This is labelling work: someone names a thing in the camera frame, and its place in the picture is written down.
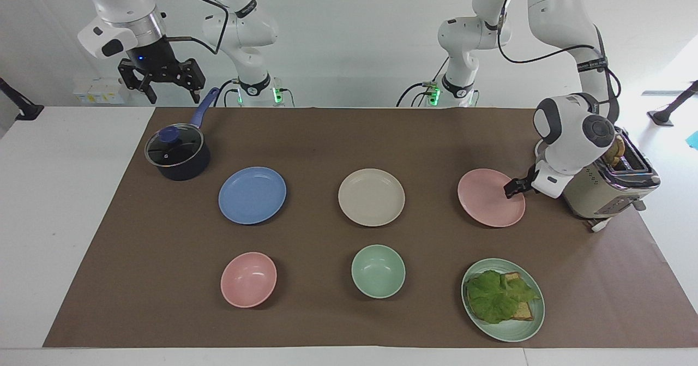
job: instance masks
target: saucepan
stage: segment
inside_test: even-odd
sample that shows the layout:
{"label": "saucepan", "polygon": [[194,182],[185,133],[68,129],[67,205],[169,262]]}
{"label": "saucepan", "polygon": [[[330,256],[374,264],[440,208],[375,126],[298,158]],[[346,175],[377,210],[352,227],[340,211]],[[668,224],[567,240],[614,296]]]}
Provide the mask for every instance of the saucepan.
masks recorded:
{"label": "saucepan", "polygon": [[209,165],[211,152],[200,128],[206,110],[219,92],[218,88],[211,89],[189,123],[168,125],[158,130],[145,145],[145,158],[168,179],[192,179]]}

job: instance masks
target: white table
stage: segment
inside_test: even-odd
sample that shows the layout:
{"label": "white table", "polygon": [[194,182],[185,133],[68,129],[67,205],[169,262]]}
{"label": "white table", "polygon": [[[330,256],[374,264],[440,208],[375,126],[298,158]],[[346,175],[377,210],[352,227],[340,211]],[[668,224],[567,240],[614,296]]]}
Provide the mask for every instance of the white table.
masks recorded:
{"label": "white table", "polygon": [[[643,100],[648,108],[656,99]],[[687,103],[676,128],[625,124],[664,184],[643,214],[693,306],[698,305],[698,129]],[[698,349],[41,349],[152,108],[48,107],[0,140],[0,365],[14,364],[695,364]]]}

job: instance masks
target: pink bowl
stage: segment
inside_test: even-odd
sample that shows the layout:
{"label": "pink bowl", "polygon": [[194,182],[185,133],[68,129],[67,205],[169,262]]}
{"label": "pink bowl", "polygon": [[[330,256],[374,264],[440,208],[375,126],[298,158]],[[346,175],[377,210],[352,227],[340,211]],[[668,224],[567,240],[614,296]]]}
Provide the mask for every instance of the pink bowl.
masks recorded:
{"label": "pink bowl", "polygon": [[220,277],[220,292],[235,307],[259,306],[274,291],[276,266],[265,254],[251,251],[227,264]]}
{"label": "pink bowl", "polygon": [[526,199],[523,194],[507,199],[504,185],[511,180],[503,173],[488,168],[472,170],[458,183],[458,199],[463,209],[484,225],[514,225],[524,217]]}

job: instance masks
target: green bowl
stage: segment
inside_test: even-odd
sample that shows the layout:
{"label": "green bowl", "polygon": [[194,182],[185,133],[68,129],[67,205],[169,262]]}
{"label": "green bowl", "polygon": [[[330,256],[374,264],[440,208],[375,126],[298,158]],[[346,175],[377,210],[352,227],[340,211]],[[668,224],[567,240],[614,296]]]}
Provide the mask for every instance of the green bowl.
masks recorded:
{"label": "green bowl", "polygon": [[381,244],[361,249],[351,263],[354,284],[369,297],[384,299],[405,283],[405,263],[396,251]]}
{"label": "green bowl", "polygon": [[[528,284],[529,287],[540,297],[540,299],[534,299],[528,304],[531,306],[531,312],[533,313],[533,321],[502,321],[497,324],[490,324],[482,321],[471,310],[471,306],[468,303],[468,295],[466,290],[466,283],[473,277],[478,276],[482,272],[487,270],[494,270],[499,273],[509,273],[518,272],[521,274],[521,279]],[[468,312],[468,316],[471,317],[473,323],[478,326],[478,328],[495,339],[501,341],[507,341],[509,343],[517,343],[519,341],[524,341],[531,339],[534,334],[538,333],[540,327],[543,325],[543,320],[545,319],[545,302],[543,301],[543,294],[540,291],[538,283],[533,280],[528,272],[526,272],[522,267],[517,266],[513,262],[509,262],[502,259],[486,259],[478,261],[473,264],[467,271],[465,276],[463,276],[463,282],[461,283],[461,297],[463,299],[463,306]]]}

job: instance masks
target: blue sticky note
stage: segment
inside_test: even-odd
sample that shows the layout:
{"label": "blue sticky note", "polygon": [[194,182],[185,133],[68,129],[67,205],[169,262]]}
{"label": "blue sticky note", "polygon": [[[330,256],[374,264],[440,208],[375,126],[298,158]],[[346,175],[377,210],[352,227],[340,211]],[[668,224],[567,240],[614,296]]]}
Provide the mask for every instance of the blue sticky note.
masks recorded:
{"label": "blue sticky note", "polygon": [[698,149],[698,131],[693,133],[691,137],[688,137],[686,139],[686,142],[688,142],[688,146],[693,148],[693,149]]}

